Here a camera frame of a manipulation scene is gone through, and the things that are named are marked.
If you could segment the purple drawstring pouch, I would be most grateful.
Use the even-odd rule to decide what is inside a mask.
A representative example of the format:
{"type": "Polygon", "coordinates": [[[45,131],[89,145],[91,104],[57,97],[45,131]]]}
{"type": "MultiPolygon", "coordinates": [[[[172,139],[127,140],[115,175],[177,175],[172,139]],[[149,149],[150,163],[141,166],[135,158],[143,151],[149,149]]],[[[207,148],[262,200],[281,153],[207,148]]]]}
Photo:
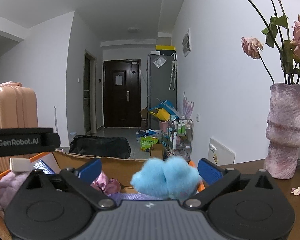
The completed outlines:
{"type": "Polygon", "coordinates": [[[110,199],[112,199],[117,206],[121,204],[124,200],[132,200],[132,201],[150,201],[150,200],[162,200],[162,198],[149,196],[142,193],[111,193],[108,195],[110,199]]]}

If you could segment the small blue box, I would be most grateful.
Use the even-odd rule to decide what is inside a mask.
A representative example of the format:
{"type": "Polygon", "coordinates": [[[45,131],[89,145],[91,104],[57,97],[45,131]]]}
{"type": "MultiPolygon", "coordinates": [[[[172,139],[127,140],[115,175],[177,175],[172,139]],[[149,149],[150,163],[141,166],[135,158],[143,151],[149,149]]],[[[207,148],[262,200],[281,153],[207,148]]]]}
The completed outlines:
{"type": "Polygon", "coordinates": [[[45,174],[55,174],[52,168],[50,168],[43,160],[39,159],[33,164],[34,170],[42,170],[45,174]]]}

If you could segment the grey refrigerator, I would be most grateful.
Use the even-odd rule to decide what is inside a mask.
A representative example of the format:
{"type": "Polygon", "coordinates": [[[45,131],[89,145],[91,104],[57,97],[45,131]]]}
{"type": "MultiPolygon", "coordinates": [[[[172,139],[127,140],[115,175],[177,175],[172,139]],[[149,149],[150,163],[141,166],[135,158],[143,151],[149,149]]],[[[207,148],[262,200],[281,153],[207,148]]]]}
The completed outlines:
{"type": "Polygon", "coordinates": [[[168,100],[173,107],[177,106],[177,89],[173,90],[173,87],[171,87],[171,90],[169,90],[173,53],[173,51],[161,51],[160,55],[148,55],[147,109],[149,112],[155,112],[160,104],[159,100],[162,102],[168,100]],[[157,67],[154,61],[161,56],[166,62],[161,67],[157,67]]]}

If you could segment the yellow box on fridge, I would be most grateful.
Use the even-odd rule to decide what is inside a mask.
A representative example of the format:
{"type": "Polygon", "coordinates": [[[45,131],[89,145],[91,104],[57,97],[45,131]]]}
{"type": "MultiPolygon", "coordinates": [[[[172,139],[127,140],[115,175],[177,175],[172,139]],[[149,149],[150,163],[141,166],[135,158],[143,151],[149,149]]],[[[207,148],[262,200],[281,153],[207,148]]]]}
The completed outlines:
{"type": "Polygon", "coordinates": [[[155,49],[160,55],[172,56],[175,53],[175,46],[156,45],[155,49]]]}

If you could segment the pink satin scrunchie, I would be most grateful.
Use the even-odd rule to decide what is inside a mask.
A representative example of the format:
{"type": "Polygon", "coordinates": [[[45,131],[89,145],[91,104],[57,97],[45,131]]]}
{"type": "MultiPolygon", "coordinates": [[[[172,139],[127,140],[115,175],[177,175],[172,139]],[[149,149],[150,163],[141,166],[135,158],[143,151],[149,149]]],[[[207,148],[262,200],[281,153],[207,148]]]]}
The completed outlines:
{"type": "Polygon", "coordinates": [[[101,171],[100,175],[90,185],[94,189],[103,192],[105,195],[119,193],[121,184],[117,179],[109,179],[107,175],[101,171]]]}

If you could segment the black floor bag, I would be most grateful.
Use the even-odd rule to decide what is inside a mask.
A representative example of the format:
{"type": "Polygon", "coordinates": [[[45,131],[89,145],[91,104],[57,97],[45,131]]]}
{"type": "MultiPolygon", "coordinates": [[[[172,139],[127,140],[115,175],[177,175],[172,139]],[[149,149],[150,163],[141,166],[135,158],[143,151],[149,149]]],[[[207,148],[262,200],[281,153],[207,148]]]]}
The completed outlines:
{"type": "Polygon", "coordinates": [[[130,145],[123,137],[75,136],[70,143],[70,153],[96,157],[130,158],[130,145]]]}

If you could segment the pink ribbed suitcase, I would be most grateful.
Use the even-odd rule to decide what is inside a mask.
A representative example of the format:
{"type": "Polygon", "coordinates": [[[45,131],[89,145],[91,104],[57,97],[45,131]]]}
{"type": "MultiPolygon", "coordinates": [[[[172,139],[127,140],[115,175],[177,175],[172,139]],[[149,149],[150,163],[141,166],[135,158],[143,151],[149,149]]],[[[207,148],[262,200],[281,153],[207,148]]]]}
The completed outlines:
{"type": "Polygon", "coordinates": [[[0,128],[38,127],[37,97],[21,83],[0,84],[0,128]]]}

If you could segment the dark entrance door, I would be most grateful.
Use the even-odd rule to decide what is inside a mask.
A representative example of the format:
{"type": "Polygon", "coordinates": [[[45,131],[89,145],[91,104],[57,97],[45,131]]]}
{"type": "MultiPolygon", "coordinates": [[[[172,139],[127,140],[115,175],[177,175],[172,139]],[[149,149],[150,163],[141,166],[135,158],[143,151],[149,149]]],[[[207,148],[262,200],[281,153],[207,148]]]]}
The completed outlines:
{"type": "Polygon", "coordinates": [[[103,63],[103,118],[105,128],[140,127],[141,61],[103,63]]]}

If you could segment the fallen rose petal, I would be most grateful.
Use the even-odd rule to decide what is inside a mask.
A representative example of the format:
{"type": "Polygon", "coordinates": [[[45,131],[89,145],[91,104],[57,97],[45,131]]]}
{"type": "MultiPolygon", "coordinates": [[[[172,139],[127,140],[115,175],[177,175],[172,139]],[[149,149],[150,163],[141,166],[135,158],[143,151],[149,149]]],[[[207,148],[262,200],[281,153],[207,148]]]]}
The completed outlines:
{"type": "Polygon", "coordinates": [[[294,194],[295,196],[300,196],[300,186],[297,188],[292,188],[291,193],[294,194]]]}

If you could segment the dried pink roses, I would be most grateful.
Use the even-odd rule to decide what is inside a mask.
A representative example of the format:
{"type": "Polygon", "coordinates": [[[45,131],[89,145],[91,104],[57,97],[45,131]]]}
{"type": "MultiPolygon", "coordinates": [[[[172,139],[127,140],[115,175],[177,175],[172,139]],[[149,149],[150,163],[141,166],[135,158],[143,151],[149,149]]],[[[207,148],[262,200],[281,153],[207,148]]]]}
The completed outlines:
{"type": "Polygon", "coordinates": [[[279,52],[284,83],[300,85],[300,15],[290,26],[281,0],[270,0],[273,16],[269,20],[263,16],[252,0],[247,0],[263,21],[266,45],[279,52]]]}

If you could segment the white rectangular block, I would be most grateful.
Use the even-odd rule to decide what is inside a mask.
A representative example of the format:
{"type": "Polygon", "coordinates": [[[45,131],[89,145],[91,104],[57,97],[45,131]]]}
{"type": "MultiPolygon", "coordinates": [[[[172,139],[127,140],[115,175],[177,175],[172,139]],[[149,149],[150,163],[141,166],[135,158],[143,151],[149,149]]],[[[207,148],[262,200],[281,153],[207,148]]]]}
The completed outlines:
{"type": "Polygon", "coordinates": [[[29,172],[33,169],[30,159],[10,158],[10,171],[12,172],[29,172]]]}

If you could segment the pink textured vase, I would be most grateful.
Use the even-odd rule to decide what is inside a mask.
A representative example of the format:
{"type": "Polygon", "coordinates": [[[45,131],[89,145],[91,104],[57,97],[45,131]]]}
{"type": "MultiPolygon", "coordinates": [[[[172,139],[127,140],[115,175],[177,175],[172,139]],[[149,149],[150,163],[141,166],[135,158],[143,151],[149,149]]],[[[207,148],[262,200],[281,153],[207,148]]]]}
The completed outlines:
{"type": "Polygon", "coordinates": [[[275,83],[270,87],[264,168],[275,179],[294,176],[300,148],[300,85],[275,83]]]}

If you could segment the red cardboard box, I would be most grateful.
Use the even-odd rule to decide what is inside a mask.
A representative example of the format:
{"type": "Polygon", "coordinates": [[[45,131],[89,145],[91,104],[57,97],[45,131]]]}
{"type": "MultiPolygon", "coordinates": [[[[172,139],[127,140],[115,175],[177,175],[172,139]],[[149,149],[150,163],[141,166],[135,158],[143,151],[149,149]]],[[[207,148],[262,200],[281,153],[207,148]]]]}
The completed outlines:
{"type": "MultiPolygon", "coordinates": [[[[95,156],[85,156],[72,153],[56,152],[43,152],[39,154],[28,154],[19,156],[19,158],[29,159],[30,163],[34,164],[39,159],[43,160],[53,171],[57,172],[59,168],[74,167],[78,168],[95,156]]],[[[130,184],[134,173],[141,170],[145,159],[118,159],[112,157],[102,157],[102,170],[110,178],[117,179],[121,185],[122,193],[137,193],[134,187],[130,184]]]]}

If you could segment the light blue plush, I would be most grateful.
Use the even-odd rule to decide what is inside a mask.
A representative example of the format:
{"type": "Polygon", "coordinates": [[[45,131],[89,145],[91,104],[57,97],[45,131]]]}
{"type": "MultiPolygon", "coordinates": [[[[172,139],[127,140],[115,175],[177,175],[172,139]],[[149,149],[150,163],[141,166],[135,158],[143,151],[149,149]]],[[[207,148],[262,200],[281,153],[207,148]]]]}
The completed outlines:
{"type": "Polygon", "coordinates": [[[130,184],[139,193],[183,202],[197,192],[201,181],[196,168],[182,157],[174,156],[166,160],[148,159],[141,170],[133,174],[130,184]]]}

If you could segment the lilac fluffy towel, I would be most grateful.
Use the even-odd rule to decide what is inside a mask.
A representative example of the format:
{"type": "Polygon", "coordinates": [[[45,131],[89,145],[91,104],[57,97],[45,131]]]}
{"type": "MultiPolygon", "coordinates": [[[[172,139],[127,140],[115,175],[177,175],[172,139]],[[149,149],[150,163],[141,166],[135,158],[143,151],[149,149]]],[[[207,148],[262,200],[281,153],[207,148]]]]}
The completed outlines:
{"type": "Polygon", "coordinates": [[[5,212],[15,194],[20,189],[29,172],[9,172],[0,180],[0,211],[5,212]]]}

